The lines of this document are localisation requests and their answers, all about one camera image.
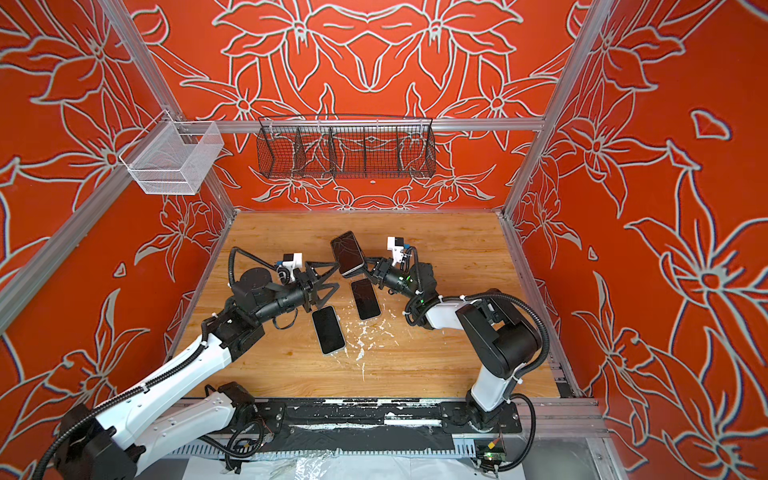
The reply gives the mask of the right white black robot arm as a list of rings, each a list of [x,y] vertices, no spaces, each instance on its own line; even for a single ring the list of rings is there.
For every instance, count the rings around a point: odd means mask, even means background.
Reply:
[[[357,251],[351,258],[354,266],[347,278],[363,275],[378,288],[407,298],[403,315],[408,325],[464,332],[481,362],[466,395],[466,422],[480,432],[493,429],[516,386],[549,354],[549,333],[539,315],[523,300],[498,289],[439,294],[432,265],[420,261],[413,246],[394,247],[390,258]]]

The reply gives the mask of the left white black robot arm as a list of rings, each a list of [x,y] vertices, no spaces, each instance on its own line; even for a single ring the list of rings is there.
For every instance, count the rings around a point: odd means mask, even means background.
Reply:
[[[134,478],[160,450],[145,435],[150,426],[193,387],[255,345],[265,334],[265,322],[324,307],[328,299],[319,293],[332,296],[338,290],[329,280],[338,268],[336,262],[269,264],[232,248],[227,265],[232,295],[219,313],[202,322],[193,344],[122,394],[67,412],[33,478],[43,478],[49,466],[65,479]]]

